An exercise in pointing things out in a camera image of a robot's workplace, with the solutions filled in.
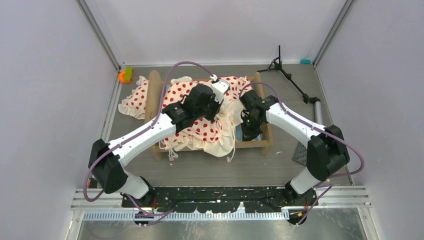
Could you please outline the wooden pet bed frame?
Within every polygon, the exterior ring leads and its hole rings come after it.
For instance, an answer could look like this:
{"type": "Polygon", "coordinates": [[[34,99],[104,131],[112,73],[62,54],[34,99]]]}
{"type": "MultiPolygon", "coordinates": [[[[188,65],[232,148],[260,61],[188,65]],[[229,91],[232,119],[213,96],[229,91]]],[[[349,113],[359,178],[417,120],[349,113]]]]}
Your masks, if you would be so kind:
{"type": "MultiPolygon", "coordinates": [[[[194,122],[194,125],[181,132],[160,140],[151,147],[155,158],[160,161],[164,153],[168,153],[168,159],[173,161],[178,158],[178,152],[182,151],[204,151],[215,157],[226,157],[227,162],[231,162],[235,150],[242,148],[262,148],[263,155],[267,155],[274,140],[271,133],[270,124],[261,126],[262,134],[251,141],[243,141],[242,124],[242,104],[239,100],[240,93],[255,90],[262,97],[264,91],[259,83],[260,75],[254,76],[225,76],[223,78],[230,84],[230,89],[224,97],[224,102],[215,116],[215,122],[201,118],[194,122]]],[[[184,76],[167,81],[167,89],[160,103],[160,96],[163,81],[159,73],[154,70],[150,73],[149,85],[145,107],[145,121],[155,118],[157,111],[163,109],[167,104],[179,101],[197,84],[211,85],[207,79],[192,79],[184,76]]]]}

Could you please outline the strawberry print small pillow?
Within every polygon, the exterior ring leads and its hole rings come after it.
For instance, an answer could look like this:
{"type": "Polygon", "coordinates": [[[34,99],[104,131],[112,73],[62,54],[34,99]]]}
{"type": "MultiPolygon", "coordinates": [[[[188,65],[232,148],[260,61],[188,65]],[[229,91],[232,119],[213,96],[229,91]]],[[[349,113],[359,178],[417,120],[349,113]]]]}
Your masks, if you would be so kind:
{"type": "Polygon", "coordinates": [[[118,104],[118,111],[123,115],[133,117],[137,120],[144,120],[148,87],[149,80],[140,75],[136,81],[136,88],[118,104]]]}

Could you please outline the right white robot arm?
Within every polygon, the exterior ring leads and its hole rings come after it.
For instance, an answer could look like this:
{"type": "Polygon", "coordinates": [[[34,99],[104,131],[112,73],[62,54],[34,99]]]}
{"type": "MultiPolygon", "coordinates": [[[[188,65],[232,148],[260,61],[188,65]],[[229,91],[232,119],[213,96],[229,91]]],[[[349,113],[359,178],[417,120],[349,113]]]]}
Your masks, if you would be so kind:
{"type": "Polygon", "coordinates": [[[291,205],[299,205],[306,192],[325,181],[350,161],[347,147],[340,142],[341,129],[335,125],[322,124],[292,112],[275,96],[261,98],[254,90],[240,97],[244,106],[242,115],[242,140],[255,139],[262,134],[262,125],[271,124],[286,131],[306,147],[306,166],[283,190],[291,205]]]}

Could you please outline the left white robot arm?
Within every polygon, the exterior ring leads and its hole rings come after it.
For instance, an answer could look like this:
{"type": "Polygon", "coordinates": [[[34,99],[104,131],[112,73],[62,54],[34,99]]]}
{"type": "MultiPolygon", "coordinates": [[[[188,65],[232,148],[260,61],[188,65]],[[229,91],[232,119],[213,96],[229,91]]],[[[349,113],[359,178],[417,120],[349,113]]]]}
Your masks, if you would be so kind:
{"type": "Polygon", "coordinates": [[[88,173],[103,193],[131,195],[141,207],[148,207],[154,199],[149,185],[142,177],[126,172],[125,166],[159,141],[192,127],[200,118],[213,121],[229,89],[230,83],[222,79],[211,85],[197,84],[180,101],[168,104],[136,130],[111,142],[98,139],[91,148],[88,173]]]}

